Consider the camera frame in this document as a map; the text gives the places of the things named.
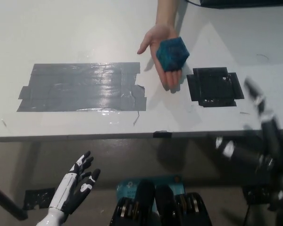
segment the white table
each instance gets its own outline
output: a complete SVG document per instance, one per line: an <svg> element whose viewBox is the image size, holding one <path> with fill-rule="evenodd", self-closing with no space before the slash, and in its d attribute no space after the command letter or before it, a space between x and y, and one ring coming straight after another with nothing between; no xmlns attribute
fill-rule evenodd
<svg viewBox="0 0 283 226"><path fill-rule="evenodd" d="M136 51L155 23L156 7L154 0L1 0L0 141L152 137L164 130L172 137L242 135L250 127L260 129L244 88L237 107L203 108L191 101L186 80L171 94L154 67L144 71L150 52ZM283 130L283 7L217 10L189 4L180 36L191 54L184 74L188 68L227 67L241 86L251 77ZM34 64L97 62L141 63L136 84L145 87L147 110L135 125L137 112L17 112Z"/></svg>

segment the black object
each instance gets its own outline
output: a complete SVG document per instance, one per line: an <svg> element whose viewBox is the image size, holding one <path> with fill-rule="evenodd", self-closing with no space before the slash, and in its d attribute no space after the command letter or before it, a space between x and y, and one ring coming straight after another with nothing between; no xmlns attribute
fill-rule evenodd
<svg viewBox="0 0 283 226"><path fill-rule="evenodd" d="M271 190L269 185L244 186L242 187L242 192L248 205L270 203Z"/></svg>
<svg viewBox="0 0 283 226"><path fill-rule="evenodd" d="M168 185L156 187L155 201L162 226L181 225L179 209Z"/></svg>
<svg viewBox="0 0 283 226"><path fill-rule="evenodd" d="M40 190L27 190L24 197L24 210L34 210L35 206L40 209L49 207L50 202L55 195L55 188L46 188Z"/></svg>
<svg viewBox="0 0 283 226"><path fill-rule="evenodd" d="M203 107L236 106L235 99L244 99L237 74L226 67L193 68L187 80L192 101Z"/></svg>
<svg viewBox="0 0 283 226"><path fill-rule="evenodd" d="M212 226L207 208L198 193L179 194L175 196L175 200L183 226Z"/></svg>
<svg viewBox="0 0 283 226"><path fill-rule="evenodd" d="M281 5L283 0L200 0L200 4L210 8L258 7Z"/></svg>
<svg viewBox="0 0 283 226"><path fill-rule="evenodd" d="M18 207L10 198L0 191L0 206L18 220L26 220L27 212Z"/></svg>
<svg viewBox="0 0 283 226"><path fill-rule="evenodd" d="M155 131L153 138L172 138L172 133L167 131Z"/></svg>
<svg viewBox="0 0 283 226"><path fill-rule="evenodd" d="M110 226L146 226L150 218L155 197L155 186L149 180L142 180L135 198L122 198L114 210Z"/></svg>

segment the metal rod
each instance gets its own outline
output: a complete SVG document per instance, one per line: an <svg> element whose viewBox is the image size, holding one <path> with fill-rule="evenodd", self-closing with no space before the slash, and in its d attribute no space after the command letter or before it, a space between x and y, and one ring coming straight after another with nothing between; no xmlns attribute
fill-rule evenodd
<svg viewBox="0 0 283 226"><path fill-rule="evenodd" d="M27 212L18 207L2 191L0 191L0 206L18 220L26 220L28 218Z"/></svg>

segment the blue box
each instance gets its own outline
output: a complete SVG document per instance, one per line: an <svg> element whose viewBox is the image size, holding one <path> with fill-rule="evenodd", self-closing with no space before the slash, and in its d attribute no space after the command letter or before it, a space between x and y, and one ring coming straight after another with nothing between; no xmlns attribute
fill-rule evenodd
<svg viewBox="0 0 283 226"><path fill-rule="evenodd" d="M181 37L162 41L156 52L156 57L165 72L182 69L189 55Z"/></svg>

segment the white robotic hand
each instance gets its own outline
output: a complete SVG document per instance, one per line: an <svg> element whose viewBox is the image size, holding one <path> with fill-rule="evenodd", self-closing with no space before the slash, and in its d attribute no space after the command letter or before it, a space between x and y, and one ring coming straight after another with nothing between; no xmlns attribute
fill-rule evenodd
<svg viewBox="0 0 283 226"><path fill-rule="evenodd" d="M68 215L72 214L85 200L100 175L100 169L95 169L93 173L84 173L84 170L90 167L93 161L93 157L88 158L89 156L90 151L82 155L63 177L51 200L47 216L37 226L62 225ZM74 194L75 187L86 177L89 178L81 186L81 189Z"/></svg>

